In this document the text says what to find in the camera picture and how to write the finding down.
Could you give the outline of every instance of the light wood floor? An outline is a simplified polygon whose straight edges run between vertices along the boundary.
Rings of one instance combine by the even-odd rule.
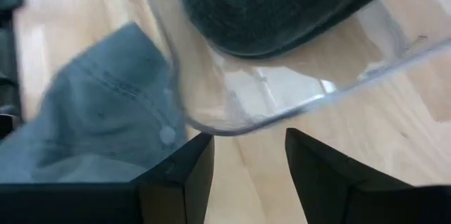
[[[53,73],[129,20],[155,35],[145,0],[27,0],[16,16],[27,117]],[[305,223],[285,159],[287,127],[413,185],[451,183],[450,66],[443,54],[269,129],[217,137],[206,223]]]

